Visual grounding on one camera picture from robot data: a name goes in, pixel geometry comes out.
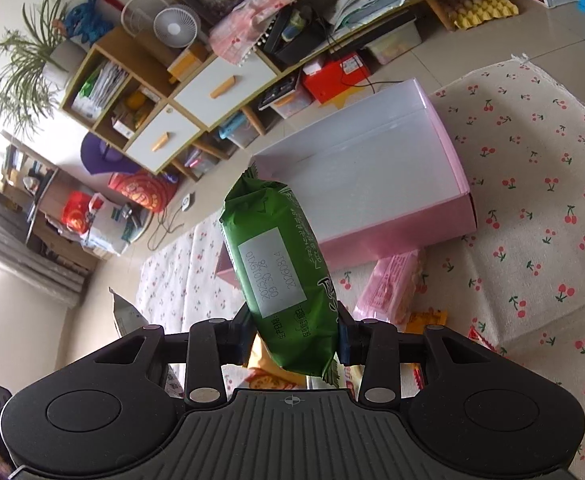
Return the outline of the potted green plant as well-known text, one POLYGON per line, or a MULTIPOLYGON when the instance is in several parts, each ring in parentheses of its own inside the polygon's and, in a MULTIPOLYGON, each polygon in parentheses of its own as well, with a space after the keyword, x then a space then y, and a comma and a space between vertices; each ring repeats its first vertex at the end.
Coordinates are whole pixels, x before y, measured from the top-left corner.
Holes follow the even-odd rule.
POLYGON ((70 70, 53 59, 63 46, 84 49, 87 38, 66 26, 69 0, 42 0, 21 7, 23 28, 6 29, 0 55, 6 64, 0 73, 0 122, 15 134, 30 136, 58 105, 57 84, 44 77, 51 67, 68 75, 70 70))

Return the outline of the pink wafer packet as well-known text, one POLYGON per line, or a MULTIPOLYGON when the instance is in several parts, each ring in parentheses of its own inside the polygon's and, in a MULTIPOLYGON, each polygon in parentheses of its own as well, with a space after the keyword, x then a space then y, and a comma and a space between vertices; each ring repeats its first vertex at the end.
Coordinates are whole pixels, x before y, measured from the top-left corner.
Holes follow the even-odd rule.
POLYGON ((379 260, 356 301, 355 318, 374 318, 395 326, 404 325, 411 313, 411 302, 425 260, 423 249, 379 260))

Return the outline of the white desk fan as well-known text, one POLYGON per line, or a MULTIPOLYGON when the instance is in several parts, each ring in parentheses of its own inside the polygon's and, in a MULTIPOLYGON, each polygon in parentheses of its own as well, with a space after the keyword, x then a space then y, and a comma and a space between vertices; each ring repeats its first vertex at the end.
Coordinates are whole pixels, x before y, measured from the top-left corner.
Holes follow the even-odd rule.
POLYGON ((173 49, 189 48, 198 38, 201 23, 193 9, 184 4, 172 4, 161 10, 152 23, 157 38, 173 49))

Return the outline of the red lantern bag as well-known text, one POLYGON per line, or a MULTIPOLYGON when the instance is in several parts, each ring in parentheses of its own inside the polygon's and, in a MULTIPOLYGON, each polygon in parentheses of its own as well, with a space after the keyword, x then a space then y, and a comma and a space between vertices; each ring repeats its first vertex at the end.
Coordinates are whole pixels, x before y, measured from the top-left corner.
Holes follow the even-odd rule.
POLYGON ((108 186, 129 202, 142 206, 154 214, 165 211, 178 190, 178 182, 154 176, 145 170, 137 171, 135 174, 115 172, 110 177, 108 186))

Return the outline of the wooden TV cabinet white drawers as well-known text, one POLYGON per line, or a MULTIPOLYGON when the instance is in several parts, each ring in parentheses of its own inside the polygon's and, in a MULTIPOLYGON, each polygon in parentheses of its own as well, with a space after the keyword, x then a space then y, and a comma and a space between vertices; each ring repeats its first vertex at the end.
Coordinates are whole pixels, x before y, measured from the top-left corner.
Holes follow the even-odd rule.
POLYGON ((99 139, 146 170, 178 164, 187 148, 204 146, 212 131, 236 112, 250 113, 252 101, 303 63, 325 52, 343 55, 359 40, 383 34, 410 4, 437 0, 295 0, 312 6, 331 26, 328 38, 297 64, 281 66, 257 45, 240 65, 219 58, 210 46, 212 28, 244 0, 158 0, 144 11, 127 4, 119 26, 95 42, 70 81, 62 110, 99 139), (200 18, 189 48, 166 47, 154 33, 156 15, 184 4, 200 18))

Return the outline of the cherry print floor cloth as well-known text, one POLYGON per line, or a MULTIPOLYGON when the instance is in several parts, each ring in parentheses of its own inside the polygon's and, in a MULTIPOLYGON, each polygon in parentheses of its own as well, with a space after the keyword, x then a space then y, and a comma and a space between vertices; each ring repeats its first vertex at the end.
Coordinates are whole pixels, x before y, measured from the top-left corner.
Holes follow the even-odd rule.
MULTIPOLYGON (((585 414, 585 105, 522 58, 425 93, 463 166, 477 229, 418 248, 411 312, 445 310, 445 326, 466 336, 475 325, 585 414)), ((331 271, 354 317, 379 260, 331 271)), ((585 479, 585 434, 571 471, 585 479)))

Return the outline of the purple hat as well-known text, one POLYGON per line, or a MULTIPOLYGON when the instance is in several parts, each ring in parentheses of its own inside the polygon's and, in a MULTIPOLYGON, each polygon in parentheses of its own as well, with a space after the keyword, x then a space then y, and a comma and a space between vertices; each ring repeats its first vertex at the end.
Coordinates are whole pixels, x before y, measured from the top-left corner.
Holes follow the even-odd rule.
POLYGON ((142 167, 88 132, 81 144, 81 162, 92 176, 96 174, 136 174, 142 167))

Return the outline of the white shopping bag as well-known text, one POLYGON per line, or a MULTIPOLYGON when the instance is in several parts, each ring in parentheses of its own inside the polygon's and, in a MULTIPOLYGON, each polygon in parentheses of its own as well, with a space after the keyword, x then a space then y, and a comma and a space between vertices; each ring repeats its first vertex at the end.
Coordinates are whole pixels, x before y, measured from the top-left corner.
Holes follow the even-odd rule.
POLYGON ((120 257, 146 232, 154 217, 137 204, 117 205, 96 193, 88 202, 88 230, 81 235, 82 244, 120 257))

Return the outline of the red candy packet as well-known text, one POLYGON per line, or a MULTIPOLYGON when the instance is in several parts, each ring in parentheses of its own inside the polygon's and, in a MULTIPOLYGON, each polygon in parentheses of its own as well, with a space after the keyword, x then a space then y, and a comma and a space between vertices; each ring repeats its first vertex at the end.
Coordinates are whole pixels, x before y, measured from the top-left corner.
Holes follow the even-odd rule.
POLYGON ((469 327, 468 338, 475 341, 477 344, 481 344, 482 347, 497 353, 497 349, 490 343, 483 335, 475 328, 475 325, 469 327))

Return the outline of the grey-green snack packet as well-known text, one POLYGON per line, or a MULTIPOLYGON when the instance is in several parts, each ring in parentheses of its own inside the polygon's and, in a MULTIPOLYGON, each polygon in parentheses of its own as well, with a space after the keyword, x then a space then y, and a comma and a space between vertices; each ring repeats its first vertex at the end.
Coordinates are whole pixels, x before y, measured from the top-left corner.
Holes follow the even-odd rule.
POLYGON ((134 304, 117 294, 112 288, 109 292, 112 298, 112 311, 114 311, 114 327, 120 337, 129 335, 148 324, 134 304))

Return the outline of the orange and white snack packet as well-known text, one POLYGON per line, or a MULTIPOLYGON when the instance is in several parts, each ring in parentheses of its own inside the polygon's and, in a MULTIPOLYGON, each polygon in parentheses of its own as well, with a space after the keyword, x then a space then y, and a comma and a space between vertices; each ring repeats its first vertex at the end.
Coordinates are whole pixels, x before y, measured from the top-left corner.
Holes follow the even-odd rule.
POLYGON ((445 326, 449 313, 445 310, 434 310, 411 312, 407 318, 404 332, 407 334, 421 335, 429 325, 445 326))

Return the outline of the pink cherry cloth on cabinet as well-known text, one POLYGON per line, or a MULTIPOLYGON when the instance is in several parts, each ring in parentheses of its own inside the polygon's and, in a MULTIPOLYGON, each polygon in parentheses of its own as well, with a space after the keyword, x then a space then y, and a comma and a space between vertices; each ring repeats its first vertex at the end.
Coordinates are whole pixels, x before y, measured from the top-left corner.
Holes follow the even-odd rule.
POLYGON ((240 65, 284 6, 295 0, 244 0, 216 24, 209 35, 213 52, 224 61, 240 65))

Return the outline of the green snack packet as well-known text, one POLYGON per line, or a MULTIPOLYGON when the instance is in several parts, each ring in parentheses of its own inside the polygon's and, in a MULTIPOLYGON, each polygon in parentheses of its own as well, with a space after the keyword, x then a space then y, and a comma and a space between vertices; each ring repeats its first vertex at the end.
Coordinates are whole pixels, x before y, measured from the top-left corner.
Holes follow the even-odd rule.
POLYGON ((235 274, 273 361, 339 385, 338 298, 317 239, 289 185, 249 166, 220 217, 235 274))

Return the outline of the red box under cabinet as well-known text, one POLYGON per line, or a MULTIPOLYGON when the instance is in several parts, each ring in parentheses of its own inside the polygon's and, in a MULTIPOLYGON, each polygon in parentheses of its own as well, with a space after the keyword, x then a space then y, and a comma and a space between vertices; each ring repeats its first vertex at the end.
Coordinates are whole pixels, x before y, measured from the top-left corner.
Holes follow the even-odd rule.
POLYGON ((303 65, 301 84, 316 101, 325 104, 355 89, 369 76, 369 68, 357 53, 335 60, 320 55, 303 65))

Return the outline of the lotus root biscuit packet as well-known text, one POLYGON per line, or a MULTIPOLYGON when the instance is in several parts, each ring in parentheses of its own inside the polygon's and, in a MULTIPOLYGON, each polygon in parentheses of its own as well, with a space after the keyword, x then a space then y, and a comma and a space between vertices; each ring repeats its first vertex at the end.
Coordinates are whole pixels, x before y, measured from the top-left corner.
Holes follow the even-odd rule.
POLYGON ((304 376, 290 373, 279 376, 263 368, 250 368, 250 373, 245 379, 245 387, 253 390, 293 390, 305 386, 304 376))

